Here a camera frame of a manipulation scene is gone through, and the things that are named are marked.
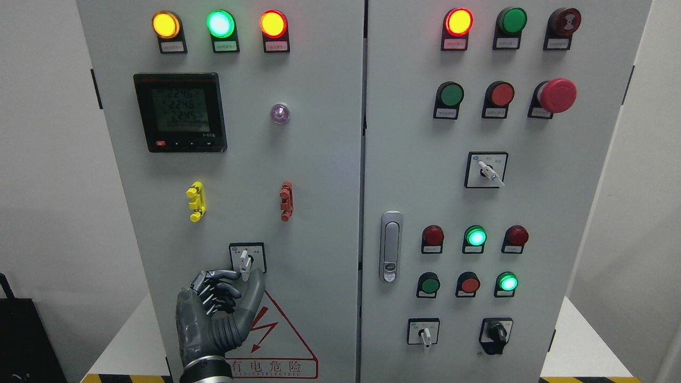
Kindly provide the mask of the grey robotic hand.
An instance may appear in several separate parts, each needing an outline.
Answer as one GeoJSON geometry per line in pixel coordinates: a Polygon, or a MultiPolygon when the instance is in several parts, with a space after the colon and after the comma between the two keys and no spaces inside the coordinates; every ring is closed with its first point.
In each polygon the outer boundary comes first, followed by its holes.
{"type": "Polygon", "coordinates": [[[239,271],[197,274],[177,296],[177,333],[185,369],[201,358],[224,356],[246,341],[265,292],[262,269],[254,269],[242,293],[232,282],[239,271]]]}

